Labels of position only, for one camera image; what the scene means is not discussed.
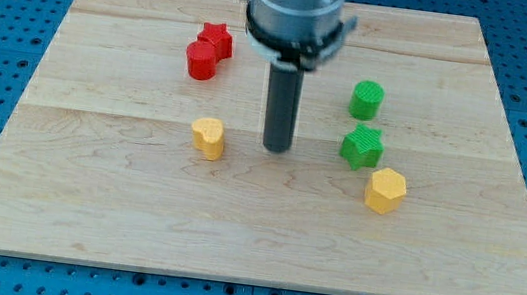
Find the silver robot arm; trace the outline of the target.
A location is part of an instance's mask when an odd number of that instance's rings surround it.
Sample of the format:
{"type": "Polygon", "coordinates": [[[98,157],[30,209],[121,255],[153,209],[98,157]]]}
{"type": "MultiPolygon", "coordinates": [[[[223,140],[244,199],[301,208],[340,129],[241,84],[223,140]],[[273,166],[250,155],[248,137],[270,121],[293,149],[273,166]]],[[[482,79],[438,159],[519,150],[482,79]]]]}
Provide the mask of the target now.
{"type": "Polygon", "coordinates": [[[330,61],[358,19],[341,19],[346,0],[242,0],[246,36],[270,64],[263,146],[271,153],[291,148],[303,76],[330,61]]]}

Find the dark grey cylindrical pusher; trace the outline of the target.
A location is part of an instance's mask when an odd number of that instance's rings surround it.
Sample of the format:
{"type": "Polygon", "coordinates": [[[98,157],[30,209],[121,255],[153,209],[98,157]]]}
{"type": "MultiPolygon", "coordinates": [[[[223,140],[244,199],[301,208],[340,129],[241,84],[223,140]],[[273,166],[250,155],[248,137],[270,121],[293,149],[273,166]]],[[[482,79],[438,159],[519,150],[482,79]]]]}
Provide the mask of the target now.
{"type": "Polygon", "coordinates": [[[304,73],[275,65],[270,65],[269,71],[263,145],[281,154],[292,145],[304,73]]]}

